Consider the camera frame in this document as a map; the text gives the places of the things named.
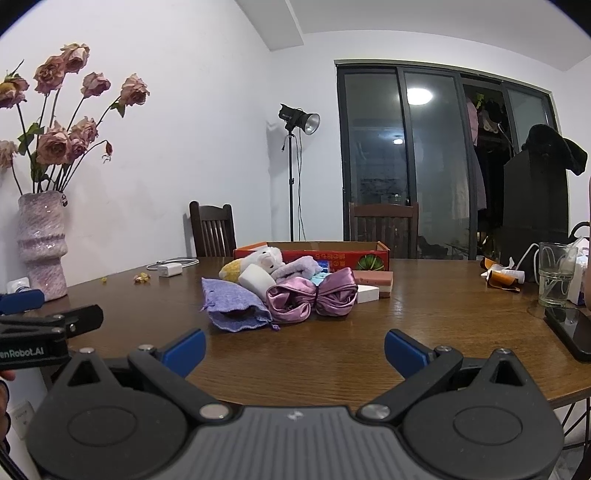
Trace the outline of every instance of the white block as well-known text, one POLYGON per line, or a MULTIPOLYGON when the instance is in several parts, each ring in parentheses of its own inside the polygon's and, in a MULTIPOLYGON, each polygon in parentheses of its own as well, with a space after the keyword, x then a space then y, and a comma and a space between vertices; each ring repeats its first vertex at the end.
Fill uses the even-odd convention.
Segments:
POLYGON ((379 287, 372 287, 371 285, 357 285, 357 287, 357 303, 379 300, 379 287))

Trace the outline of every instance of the purple satin bow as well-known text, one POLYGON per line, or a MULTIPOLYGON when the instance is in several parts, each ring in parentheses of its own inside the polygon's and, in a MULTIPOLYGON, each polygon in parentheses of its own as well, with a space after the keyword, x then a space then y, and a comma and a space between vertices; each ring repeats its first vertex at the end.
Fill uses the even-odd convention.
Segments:
POLYGON ((357 284, 350 268, 326 277, 317 287, 310 280, 297 277, 267 290, 267 306, 278 323, 306 320, 312 307, 320 315, 347 315, 357 299, 357 284))

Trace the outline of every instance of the flower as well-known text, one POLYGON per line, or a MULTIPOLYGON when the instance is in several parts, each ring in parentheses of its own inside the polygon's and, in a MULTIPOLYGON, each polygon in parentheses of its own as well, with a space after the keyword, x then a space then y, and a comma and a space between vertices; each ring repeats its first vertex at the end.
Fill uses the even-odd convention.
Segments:
POLYGON ((69 45, 64 45, 60 50, 63 52, 61 57, 66 62, 66 73, 78 73, 86 66, 90 47, 85 43, 82 45, 70 43, 69 45))
POLYGON ((66 75, 66 62, 62 56, 53 55, 43 65, 39 65, 33 78, 38 82, 35 90, 48 95, 52 90, 61 88, 66 75))
POLYGON ((82 80, 82 88, 80 91, 82 92, 82 96, 84 98, 92 96, 98 97, 101 93, 110 88, 110 81, 107 80, 102 73, 92 72, 84 77, 84 80, 82 80))
POLYGON ((84 117, 76 125, 72 127, 70 132, 70 138, 80 138, 87 144, 91 144, 99 136, 99 132, 96 129, 96 122, 94 118, 88 120, 88 117, 84 117))
POLYGON ((72 142, 57 120, 53 128, 39 137, 37 163, 42 165, 62 165, 69 162, 72 142))
POLYGON ((68 155, 68 163, 72 163, 77 158, 80 158, 86 152, 88 148, 88 142, 83 138, 74 137, 70 134, 70 142, 72 143, 72 149, 68 155))
POLYGON ((121 86, 119 104, 125 106, 143 105, 149 94, 148 86, 134 73, 121 86))
POLYGON ((24 78, 7 76, 0 83, 0 108, 12 108, 18 103, 26 102, 23 92, 28 88, 29 84, 24 78))
POLYGON ((18 147, 14 142, 8 140, 0 141, 0 168, 12 167, 12 159, 17 153, 18 147))

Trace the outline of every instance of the wooden chair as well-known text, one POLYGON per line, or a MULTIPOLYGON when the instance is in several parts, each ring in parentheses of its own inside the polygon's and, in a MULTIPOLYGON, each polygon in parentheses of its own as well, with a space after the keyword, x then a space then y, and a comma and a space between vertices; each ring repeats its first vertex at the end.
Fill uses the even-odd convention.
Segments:
POLYGON ((232 257, 236 248, 232 207, 189 203, 193 240, 198 257, 232 257))
POLYGON ((382 242, 392 258, 416 258, 418 203, 412 206, 349 203, 351 240, 382 242))

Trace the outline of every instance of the blue gripper pad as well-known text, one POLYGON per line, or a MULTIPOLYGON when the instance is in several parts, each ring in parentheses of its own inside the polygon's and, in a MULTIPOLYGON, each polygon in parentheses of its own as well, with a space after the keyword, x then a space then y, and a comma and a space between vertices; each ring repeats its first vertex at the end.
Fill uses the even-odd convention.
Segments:
POLYGON ((0 296, 0 313, 14 315, 43 307, 45 295, 41 290, 25 290, 0 296))
POLYGON ((183 378, 205 358, 205 333, 191 330, 161 349, 160 362, 183 378))
POLYGON ((426 367, 430 362, 430 356, 433 355, 431 349, 397 329, 386 334, 384 352, 386 360, 404 378, 426 367))

